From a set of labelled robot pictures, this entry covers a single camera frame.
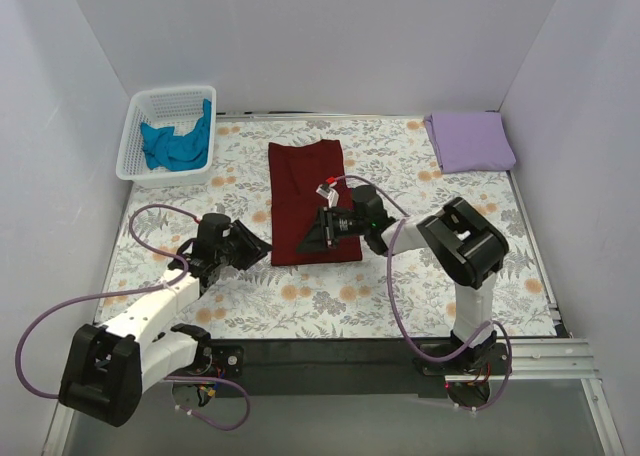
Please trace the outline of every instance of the folded purple towel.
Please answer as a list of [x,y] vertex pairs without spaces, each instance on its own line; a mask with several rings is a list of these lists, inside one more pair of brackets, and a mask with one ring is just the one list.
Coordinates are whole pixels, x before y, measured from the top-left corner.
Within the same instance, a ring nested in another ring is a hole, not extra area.
[[507,171],[516,164],[500,113],[433,113],[424,122],[443,173]]

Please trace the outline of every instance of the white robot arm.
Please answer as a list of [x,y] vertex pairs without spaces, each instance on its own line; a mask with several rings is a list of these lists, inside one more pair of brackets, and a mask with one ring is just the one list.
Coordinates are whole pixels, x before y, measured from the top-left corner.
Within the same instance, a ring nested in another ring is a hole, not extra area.
[[[172,286],[141,297],[126,311],[99,326],[86,324],[74,335],[58,400],[112,426],[124,424],[142,393],[178,369],[197,370],[214,362],[210,335],[202,328],[170,322],[214,284],[225,266],[246,270],[271,245],[240,221],[205,214],[197,237],[178,249],[189,274]],[[182,263],[173,260],[163,275],[174,281]]]
[[[322,185],[318,193],[327,197],[329,207],[318,210],[317,219],[299,251],[335,248],[340,239],[364,236],[376,254],[387,255],[400,222],[388,216],[374,186],[352,189],[354,209],[351,211],[335,207],[335,191],[329,183]],[[459,347],[492,319],[496,274],[502,269],[509,245],[500,231],[458,197],[436,215],[412,216],[404,221],[393,254],[422,248],[433,251],[455,283],[456,320],[451,346]],[[487,326],[469,345],[467,366],[477,363],[495,341],[495,332]]]

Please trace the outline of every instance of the blue towel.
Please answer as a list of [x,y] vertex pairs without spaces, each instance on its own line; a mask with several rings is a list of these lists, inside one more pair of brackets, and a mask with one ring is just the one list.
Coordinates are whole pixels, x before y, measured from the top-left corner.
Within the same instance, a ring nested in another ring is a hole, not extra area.
[[209,129],[211,127],[211,101],[202,103],[204,115],[189,134],[175,136],[175,128],[152,128],[147,123],[140,124],[144,145],[142,151],[149,169],[164,166],[170,171],[199,169],[207,164],[209,152]]

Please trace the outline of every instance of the white wall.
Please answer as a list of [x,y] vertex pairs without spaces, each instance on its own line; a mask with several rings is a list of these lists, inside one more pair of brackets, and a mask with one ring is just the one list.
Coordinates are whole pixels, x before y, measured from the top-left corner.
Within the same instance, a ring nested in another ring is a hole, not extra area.
[[[40,454],[54,403],[27,393],[18,337],[44,309],[100,289],[127,185],[115,177],[128,98],[75,0],[0,0],[0,454]],[[25,369],[57,392],[94,305],[53,316]]]
[[558,0],[502,107],[560,309],[640,454],[640,0]]
[[78,0],[127,92],[219,109],[497,109],[555,0]]

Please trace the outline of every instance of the floral tablecloth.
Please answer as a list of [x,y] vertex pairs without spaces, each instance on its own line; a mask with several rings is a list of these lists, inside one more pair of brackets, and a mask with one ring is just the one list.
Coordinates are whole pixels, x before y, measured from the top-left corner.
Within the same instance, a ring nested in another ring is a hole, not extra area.
[[[431,214],[454,196],[471,202],[511,247],[495,289],[494,317],[512,335],[555,335],[534,253],[506,173],[442,175],[424,125],[411,119],[255,121],[217,125],[215,160],[209,182],[182,188],[134,186],[127,218],[145,204],[162,202],[202,215],[226,213],[271,240],[271,193],[267,144],[302,146],[338,139],[348,173],[386,189],[409,212]],[[137,231],[154,246],[175,251],[196,226],[163,210],[141,215]],[[227,268],[220,281],[176,320],[206,328],[215,338],[399,337],[385,285],[385,258],[363,242],[354,263],[278,267],[265,258],[249,271]],[[154,284],[168,260],[120,233],[109,289]],[[453,283],[427,250],[394,258],[398,308],[410,334],[447,336],[456,307]],[[102,301],[98,321],[135,301],[131,296]]]

